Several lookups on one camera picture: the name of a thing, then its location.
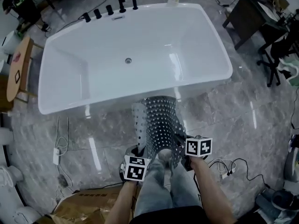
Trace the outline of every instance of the office chair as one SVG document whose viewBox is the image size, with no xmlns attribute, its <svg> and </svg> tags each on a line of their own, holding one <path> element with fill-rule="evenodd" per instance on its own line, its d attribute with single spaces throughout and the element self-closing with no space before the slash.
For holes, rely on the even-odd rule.
<svg viewBox="0 0 299 224">
<path fill-rule="evenodd" d="M 257 61 L 257 65 L 263 64 L 265 66 L 268 66 L 271 69 L 270 82 L 267 84 L 268 87 L 271 86 L 274 75 L 278 81 L 276 85 L 280 85 L 280 80 L 277 73 L 279 59 L 294 53 L 293 50 L 290 51 L 290 48 L 292 47 L 293 43 L 296 40 L 298 40 L 298 38 L 299 38 L 299 21 L 294 21 L 291 24 L 291 28 L 288 36 L 272 44 L 270 54 L 271 57 L 274 59 L 274 61 L 272 61 L 272 59 L 270 58 L 266 50 L 262 51 L 262 54 L 265 54 L 267 56 L 269 62 L 265 62 L 264 60 L 259 60 Z"/>
</svg>

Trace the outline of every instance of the jeans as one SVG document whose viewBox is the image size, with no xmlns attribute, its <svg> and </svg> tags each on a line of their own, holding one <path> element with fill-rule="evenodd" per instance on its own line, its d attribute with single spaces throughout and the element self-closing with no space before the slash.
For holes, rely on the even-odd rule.
<svg viewBox="0 0 299 224">
<path fill-rule="evenodd" d="M 134 217 L 143 213 L 186 206 L 201 206 L 192 178 L 181 163 L 171 170 L 171 191 L 164 187 L 165 163 L 155 159 L 144 179 Z"/>
</svg>

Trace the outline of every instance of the wooden stool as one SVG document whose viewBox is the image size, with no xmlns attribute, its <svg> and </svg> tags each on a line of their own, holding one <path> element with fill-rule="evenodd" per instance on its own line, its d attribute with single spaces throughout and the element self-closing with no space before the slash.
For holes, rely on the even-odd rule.
<svg viewBox="0 0 299 224">
<path fill-rule="evenodd" d="M 26 90 L 28 67 L 33 46 L 44 49 L 44 47 L 35 44 L 29 36 L 26 36 L 14 52 L 7 84 L 7 100 L 9 102 L 17 99 L 28 103 L 26 100 L 17 98 L 19 92 L 37 97 L 37 95 Z"/>
</svg>

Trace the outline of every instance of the bathtub drain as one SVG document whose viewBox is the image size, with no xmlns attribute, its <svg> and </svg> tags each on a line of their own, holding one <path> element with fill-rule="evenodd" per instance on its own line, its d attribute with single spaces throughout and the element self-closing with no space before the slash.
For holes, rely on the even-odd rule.
<svg viewBox="0 0 299 224">
<path fill-rule="evenodd" d="M 125 60 L 125 63 L 126 64 L 130 64 L 132 62 L 132 59 L 131 58 L 127 58 L 126 60 Z"/>
</svg>

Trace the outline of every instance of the white bathtub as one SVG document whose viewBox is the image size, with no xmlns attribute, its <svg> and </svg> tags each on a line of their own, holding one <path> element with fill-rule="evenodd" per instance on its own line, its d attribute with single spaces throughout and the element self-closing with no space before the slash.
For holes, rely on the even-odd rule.
<svg viewBox="0 0 299 224">
<path fill-rule="evenodd" d="M 231 75 L 226 50 L 200 5 L 145 5 L 81 21 L 47 39 L 38 107 L 42 114 L 86 112 L 152 95 L 181 98 Z"/>
</svg>

